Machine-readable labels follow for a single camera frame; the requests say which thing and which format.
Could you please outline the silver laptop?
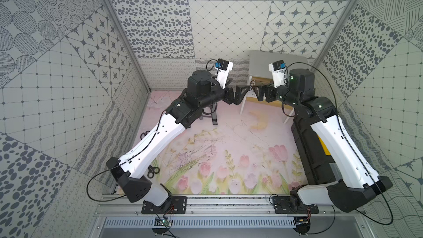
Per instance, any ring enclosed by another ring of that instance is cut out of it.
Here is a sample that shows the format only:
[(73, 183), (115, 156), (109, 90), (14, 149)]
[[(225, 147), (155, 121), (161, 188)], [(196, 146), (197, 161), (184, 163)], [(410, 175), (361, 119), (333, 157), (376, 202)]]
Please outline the silver laptop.
[(250, 51), (249, 76), (272, 79), (272, 74), (269, 71), (269, 65), (273, 62), (283, 60), (286, 66), (294, 62), (300, 62), (296, 65), (290, 66), (289, 69), (295, 68), (309, 68), (308, 61), (305, 57), (296, 55), (287, 55), (263, 51)]

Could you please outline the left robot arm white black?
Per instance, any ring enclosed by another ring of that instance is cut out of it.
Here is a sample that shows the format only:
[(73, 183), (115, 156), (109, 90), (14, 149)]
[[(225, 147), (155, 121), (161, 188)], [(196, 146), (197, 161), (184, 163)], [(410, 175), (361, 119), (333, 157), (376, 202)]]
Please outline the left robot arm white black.
[(153, 160), (179, 134), (199, 119), (203, 109), (223, 101), (239, 105), (249, 86), (226, 87), (227, 74), (216, 77), (206, 70), (195, 71), (181, 95), (161, 114), (158, 124), (131, 150), (121, 157), (111, 157), (106, 166), (131, 203), (141, 199), (157, 207), (167, 206), (171, 193), (153, 184), (145, 172)]

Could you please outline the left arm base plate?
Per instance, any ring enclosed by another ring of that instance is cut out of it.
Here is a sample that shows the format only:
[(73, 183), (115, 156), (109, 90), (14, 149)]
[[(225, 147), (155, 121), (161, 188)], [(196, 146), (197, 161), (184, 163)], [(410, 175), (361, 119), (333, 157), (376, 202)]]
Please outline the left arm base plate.
[(144, 201), (142, 214), (185, 214), (186, 206), (186, 196), (170, 196), (161, 206), (156, 206), (152, 202)]

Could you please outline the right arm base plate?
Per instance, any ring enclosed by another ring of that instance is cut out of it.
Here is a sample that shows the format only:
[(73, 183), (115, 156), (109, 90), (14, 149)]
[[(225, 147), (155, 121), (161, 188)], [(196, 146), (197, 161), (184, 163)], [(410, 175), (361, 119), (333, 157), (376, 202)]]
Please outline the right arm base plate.
[(271, 195), (269, 198), (275, 214), (318, 214), (319, 209), (315, 205), (305, 205), (299, 199), (292, 196)]

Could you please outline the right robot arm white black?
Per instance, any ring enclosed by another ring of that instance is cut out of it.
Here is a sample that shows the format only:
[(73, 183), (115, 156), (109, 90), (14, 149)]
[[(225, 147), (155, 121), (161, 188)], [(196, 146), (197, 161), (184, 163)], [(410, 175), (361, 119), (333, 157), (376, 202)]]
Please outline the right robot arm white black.
[(315, 75), (308, 69), (269, 66), (273, 84), (255, 86), (258, 100), (279, 100), (295, 110), (291, 131), (308, 184), (290, 191), (294, 208), (335, 206), (351, 212), (393, 186), (362, 155), (350, 138), (334, 102), (315, 95)]

